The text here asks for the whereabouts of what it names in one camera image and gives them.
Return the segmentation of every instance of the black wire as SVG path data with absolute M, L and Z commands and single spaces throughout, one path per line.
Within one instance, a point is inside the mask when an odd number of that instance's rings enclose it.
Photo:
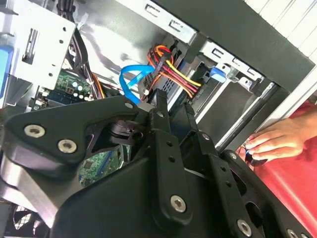
M 74 0 L 58 0 L 57 3 L 58 14 L 71 22 L 74 22 L 73 3 Z M 69 60 L 73 70 L 80 77 L 82 77 L 84 80 L 89 80 L 94 98 L 100 98 L 101 95 L 99 94 L 99 90 L 95 84 L 92 72 L 89 67 L 87 48 L 77 28 L 75 28 L 71 43 L 74 47 L 74 52 L 76 53 L 75 61 L 72 60 L 72 56 L 70 55 L 69 51 L 66 54 L 66 58 Z

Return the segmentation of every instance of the red surface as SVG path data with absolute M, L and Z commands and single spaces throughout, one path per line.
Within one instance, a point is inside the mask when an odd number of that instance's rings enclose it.
M 313 105 L 304 103 L 291 118 L 305 113 L 311 107 Z M 300 155 L 275 159 L 256 167 L 255 172 L 311 235 L 317 238 L 317 137 L 305 142 Z

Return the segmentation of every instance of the black fan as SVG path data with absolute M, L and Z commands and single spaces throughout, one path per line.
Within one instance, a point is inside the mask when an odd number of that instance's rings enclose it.
M 20 206 L 15 206 L 12 220 L 15 235 L 19 237 L 44 238 L 49 232 L 48 226 L 37 213 L 21 209 Z

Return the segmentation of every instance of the blue tab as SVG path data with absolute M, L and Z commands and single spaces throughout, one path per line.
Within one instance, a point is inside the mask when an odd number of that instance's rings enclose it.
M 8 79 L 14 48 L 12 46 L 0 46 L 0 99 L 4 95 L 5 84 Z
M 221 71 L 216 67 L 212 67 L 210 71 L 210 77 L 219 81 L 220 83 L 224 83 L 226 81 L 225 72 Z

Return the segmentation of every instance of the screw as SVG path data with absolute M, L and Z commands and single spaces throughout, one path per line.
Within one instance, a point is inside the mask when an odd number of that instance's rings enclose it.
M 177 212 L 185 212 L 186 203 L 180 196 L 173 195 L 170 198 L 170 204 Z
M 203 138 L 204 138 L 205 140 L 210 140 L 210 138 L 209 138 L 209 136 L 208 136 L 207 134 L 203 134 Z
M 248 225 L 248 223 L 246 223 L 246 221 L 239 219 L 237 221 L 239 230 L 247 237 L 251 237 L 252 236 L 252 231 L 250 226 Z
M 39 138 L 45 135 L 45 129 L 40 125 L 27 125 L 24 127 L 24 133 L 33 138 Z
M 288 237 L 290 238 L 298 238 L 295 232 L 293 232 L 293 230 L 291 229 L 287 229 L 287 233 L 288 233 Z
M 68 139 L 60 140 L 57 146 L 61 152 L 68 153 L 68 154 L 74 153 L 77 149 L 76 143 Z
M 164 117 L 164 114 L 163 114 L 161 111 L 158 111 L 157 114 L 158 114 L 161 118 Z
M 234 160 L 237 159 L 237 156 L 236 156 L 235 154 L 233 154 L 233 153 L 229 153 L 229 156 L 230 156 L 232 159 L 234 159 Z
M 131 103 L 125 103 L 125 106 L 127 107 L 127 108 L 133 108 L 133 105 L 131 104 Z

